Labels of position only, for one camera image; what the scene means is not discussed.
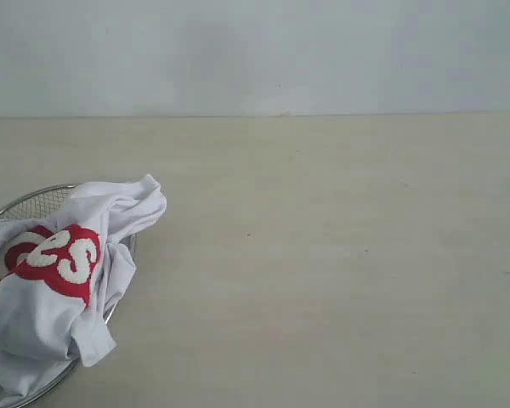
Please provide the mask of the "white t-shirt with red logo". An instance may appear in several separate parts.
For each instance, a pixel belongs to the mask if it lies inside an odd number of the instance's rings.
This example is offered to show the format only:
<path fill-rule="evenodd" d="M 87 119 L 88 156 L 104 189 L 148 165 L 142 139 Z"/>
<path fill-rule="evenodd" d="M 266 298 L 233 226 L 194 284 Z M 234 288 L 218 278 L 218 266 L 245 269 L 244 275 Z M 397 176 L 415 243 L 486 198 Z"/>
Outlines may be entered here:
<path fill-rule="evenodd" d="M 166 208 L 160 184 L 145 176 L 79 184 L 47 217 L 0 220 L 0 407 L 115 347 L 105 314 L 136 271 L 126 239 Z"/>

